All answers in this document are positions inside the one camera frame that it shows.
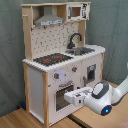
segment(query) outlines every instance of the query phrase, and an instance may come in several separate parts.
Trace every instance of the white toy kitchen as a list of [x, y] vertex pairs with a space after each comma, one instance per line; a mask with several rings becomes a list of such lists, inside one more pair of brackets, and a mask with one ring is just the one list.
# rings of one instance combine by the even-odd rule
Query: white toy kitchen
[[90, 2], [23, 4], [26, 108], [49, 127], [79, 107], [65, 92], [102, 79], [105, 49], [86, 45]]

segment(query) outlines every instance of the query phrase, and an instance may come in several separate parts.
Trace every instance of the toy stove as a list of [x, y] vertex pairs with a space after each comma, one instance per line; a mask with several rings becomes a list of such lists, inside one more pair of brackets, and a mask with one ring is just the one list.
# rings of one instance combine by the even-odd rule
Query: toy stove
[[60, 62], [63, 62], [69, 59], [73, 59], [73, 57], [63, 55], [60, 53], [54, 53], [51, 55], [36, 58], [33, 61], [48, 67], [50, 65], [54, 65], [54, 64], [57, 64], [57, 63], [60, 63]]

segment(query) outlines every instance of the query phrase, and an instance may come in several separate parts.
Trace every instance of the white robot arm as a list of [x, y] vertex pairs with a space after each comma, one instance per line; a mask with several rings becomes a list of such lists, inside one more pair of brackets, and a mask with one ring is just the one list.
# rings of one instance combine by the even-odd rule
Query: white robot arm
[[76, 107], [87, 106], [95, 113], [105, 116], [111, 112], [112, 106], [120, 103], [128, 92], [128, 77], [117, 87], [113, 88], [107, 82], [100, 82], [91, 87], [84, 87], [67, 92], [64, 98]]

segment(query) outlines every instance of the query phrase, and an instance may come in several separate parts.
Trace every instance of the kitchen backsplash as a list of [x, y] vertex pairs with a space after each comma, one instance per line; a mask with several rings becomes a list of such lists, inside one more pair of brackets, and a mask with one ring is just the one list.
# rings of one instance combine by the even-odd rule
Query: kitchen backsplash
[[[66, 50], [71, 35], [78, 33], [78, 26], [79, 22], [70, 22], [33, 28], [31, 35], [33, 58]], [[78, 46], [78, 36], [73, 38], [73, 43]]]

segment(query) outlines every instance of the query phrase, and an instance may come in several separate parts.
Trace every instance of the toy sink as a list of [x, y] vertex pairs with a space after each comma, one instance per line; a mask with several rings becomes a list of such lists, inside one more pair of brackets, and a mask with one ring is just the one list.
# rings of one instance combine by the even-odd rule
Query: toy sink
[[95, 51], [94, 49], [90, 49], [86, 47], [78, 47], [78, 48], [68, 49], [65, 51], [65, 53], [77, 56], [77, 55], [83, 55], [83, 54], [87, 54], [94, 51]]

